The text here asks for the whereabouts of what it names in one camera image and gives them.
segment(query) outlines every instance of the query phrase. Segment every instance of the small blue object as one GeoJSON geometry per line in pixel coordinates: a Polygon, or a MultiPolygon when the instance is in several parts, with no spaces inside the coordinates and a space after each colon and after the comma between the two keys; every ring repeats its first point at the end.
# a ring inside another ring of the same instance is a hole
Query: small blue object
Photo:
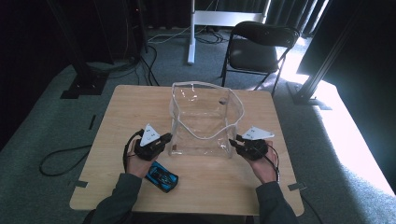
{"type": "Polygon", "coordinates": [[[178,176],[170,173],[155,161],[149,168],[146,179],[167,193],[177,185],[178,176]]]}

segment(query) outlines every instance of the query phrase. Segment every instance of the chair backrest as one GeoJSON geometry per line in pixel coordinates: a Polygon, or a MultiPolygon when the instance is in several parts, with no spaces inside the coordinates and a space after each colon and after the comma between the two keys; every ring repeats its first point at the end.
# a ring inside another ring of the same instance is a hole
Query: chair backrest
{"type": "Polygon", "coordinates": [[[300,32],[287,26],[267,25],[256,21],[242,21],[235,25],[230,38],[242,36],[260,45],[291,49],[300,37],[300,32]]]}

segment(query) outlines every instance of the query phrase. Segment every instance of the clear plastic bag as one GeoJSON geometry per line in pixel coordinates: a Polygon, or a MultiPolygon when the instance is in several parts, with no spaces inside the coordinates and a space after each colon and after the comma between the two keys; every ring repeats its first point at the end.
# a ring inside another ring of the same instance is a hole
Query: clear plastic bag
{"type": "Polygon", "coordinates": [[[228,139],[235,139],[245,110],[229,88],[204,82],[177,82],[170,102],[173,135],[169,155],[233,155],[228,139]]]}

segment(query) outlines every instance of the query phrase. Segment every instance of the gray carpet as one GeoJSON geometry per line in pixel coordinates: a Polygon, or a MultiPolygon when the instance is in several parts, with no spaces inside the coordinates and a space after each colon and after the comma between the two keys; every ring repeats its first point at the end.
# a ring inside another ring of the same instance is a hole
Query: gray carpet
{"type": "MultiPolygon", "coordinates": [[[[188,43],[188,39],[176,38],[152,45],[158,52],[153,65],[158,82],[162,86],[170,86],[176,81],[199,80],[219,85],[226,43],[208,45],[197,42],[193,66],[186,62],[188,43]]],[[[296,46],[295,51],[303,49],[296,46]]],[[[142,55],[148,63],[154,59],[153,49],[142,55]]],[[[92,65],[102,69],[110,67],[102,63],[92,65]]],[[[80,96],[76,100],[60,99],[76,75],[73,67],[66,67],[52,80],[30,115],[1,151],[0,223],[82,222],[88,211],[72,210],[69,201],[74,190],[73,182],[78,180],[84,162],[69,173],[56,177],[43,176],[38,166],[52,151],[92,144],[115,87],[120,84],[146,85],[145,73],[147,69],[143,69],[142,63],[135,70],[112,73],[102,95],[80,96]]],[[[248,90],[260,80],[255,76],[229,75],[226,86],[248,90]]],[[[302,195],[318,212],[323,223],[396,223],[394,195],[376,189],[340,162],[333,140],[322,123],[319,107],[295,105],[286,84],[287,81],[281,79],[276,90],[276,111],[296,178],[307,186],[302,195]]],[[[88,150],[86,147],[62,153],[51,158],[43,168],[52,174],[61,172],[88,150]]],[[[319,223],[308,203],[304,203],[304,207],[305,212],[299,221],[319,223]]]]}

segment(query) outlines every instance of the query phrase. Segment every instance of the hand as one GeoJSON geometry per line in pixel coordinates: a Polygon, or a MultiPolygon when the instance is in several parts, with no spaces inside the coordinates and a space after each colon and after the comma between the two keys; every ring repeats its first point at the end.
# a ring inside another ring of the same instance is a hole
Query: hand
{"type": "Polygon", "coordinates": [[[128,152],[126,173],[143,178],[149,172],[149,168],[151,164],[155,160],[157,160],[157,158],[158,156],[156,156],[151,161],[145,161],[140,159],[138,156],[136,156],[134,152],[131,150],[130,152],[128,152]]]}
{"type": "MultiPolygon", "coordinates": [[[[269,146],[273,145],[272,141],[265,141],[269,146]]],[[[265,154],[265,156],[273,163],[276,164],[276,154],[272,150],[271,147],[268,147],[268,152],[265,154]]],[[[253,173],[259,180],[262,182],[262,184],[268,183],[268,182],[273,182],[276,181],[276,171],[273,167],[273,165],[266,160],[265,158],[258,159],[256,161],[251,161],[248,159],[245,159],[249,165],[251,166],[251,169],[253,170],[253,173]]]]}

